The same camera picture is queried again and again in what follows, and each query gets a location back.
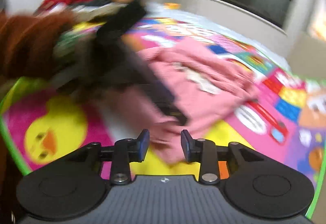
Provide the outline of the pink ribbed knit sweater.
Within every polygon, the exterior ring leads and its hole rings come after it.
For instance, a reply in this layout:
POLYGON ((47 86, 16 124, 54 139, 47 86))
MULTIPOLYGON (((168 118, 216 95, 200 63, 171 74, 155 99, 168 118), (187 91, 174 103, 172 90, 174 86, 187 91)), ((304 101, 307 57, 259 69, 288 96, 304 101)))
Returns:
MULTIPOLYGON (((185 129, 194 139, 218 120, 258 95, 253 73, 218 58, 192 38, 171 48, 152 47, 137 53, 173 93, 176 106, 187 117, 185 129)), ((151 145, 160 159, 175 164, 184 159, 180 144, 183 127, 164 115, 139 87, 110 91, 107 103, 133 129, 149 129, 151 145)))

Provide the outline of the pile of red and dark clothes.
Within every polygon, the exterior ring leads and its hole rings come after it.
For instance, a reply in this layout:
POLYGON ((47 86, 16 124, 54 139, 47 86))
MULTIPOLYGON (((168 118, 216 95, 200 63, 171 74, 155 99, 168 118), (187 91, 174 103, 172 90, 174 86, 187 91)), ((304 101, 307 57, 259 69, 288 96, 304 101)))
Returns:
POLYGON ((132 0, 43 0, 35 17, 49 18, 63 25, 80 22, 101 23, 116 15, 132 0))

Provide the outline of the small yellow toy block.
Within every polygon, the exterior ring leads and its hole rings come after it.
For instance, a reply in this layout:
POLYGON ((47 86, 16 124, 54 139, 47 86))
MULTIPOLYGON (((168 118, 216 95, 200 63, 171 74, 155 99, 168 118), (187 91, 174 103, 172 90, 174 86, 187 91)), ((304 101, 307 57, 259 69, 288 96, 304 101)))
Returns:
POLYGON ((173 2, 164 3, 164 8, 168 10, 178 10, 180 7, 181 5, 178 3, 173 3, 173 2))

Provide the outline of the person's brown furry sleeve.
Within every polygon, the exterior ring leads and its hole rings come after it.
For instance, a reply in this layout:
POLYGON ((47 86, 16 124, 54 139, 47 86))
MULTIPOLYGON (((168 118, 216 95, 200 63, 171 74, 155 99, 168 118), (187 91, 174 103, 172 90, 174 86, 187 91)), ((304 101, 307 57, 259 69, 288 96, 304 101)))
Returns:
POLYGON ((45 16, 1 13, 1 77, 50 79, 56 62, 53 50, 61 35, 76 24, 71 12, 45 16))

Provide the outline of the white quilted bed sheet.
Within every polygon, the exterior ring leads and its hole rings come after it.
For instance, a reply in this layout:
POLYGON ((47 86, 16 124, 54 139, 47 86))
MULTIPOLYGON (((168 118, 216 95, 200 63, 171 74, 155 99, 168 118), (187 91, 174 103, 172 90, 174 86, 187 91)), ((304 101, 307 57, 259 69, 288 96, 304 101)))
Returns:
POLYGON ((276 53, 274 53, 273 51, 271 51, 270 49, 268 49, 258 41, 247 38, 233 30, 230 30, 217 23, 214 23, 203 16, 196 15, 182 10, 170 10, 164 7, 164 5, 156 2, 150 2, 149 5, 147 6, 147 10, 149 11, 148 17, 166 17, 181 22, 190 23, 195 26, 202 27, 203 29, 212 30, 214 32, 220 33, 227 37, 233 38, 236 41, 250 44, 253 47, 255 47, 266 58, 270 59, 279 67, 281 67, 283 70, 291 71, 291 67, 289 66, 287 60, 284 57, 277 55, 276 53))

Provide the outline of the colourful cartoon patchwork blanket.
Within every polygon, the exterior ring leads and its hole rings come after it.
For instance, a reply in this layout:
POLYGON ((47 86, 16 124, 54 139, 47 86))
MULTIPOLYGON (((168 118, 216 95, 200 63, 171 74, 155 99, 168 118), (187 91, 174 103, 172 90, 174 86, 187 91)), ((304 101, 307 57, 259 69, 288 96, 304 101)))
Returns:
POLYGON ((21 223, 308 223, 325 92, 162 19, 1 18, 1 133, 21 223))

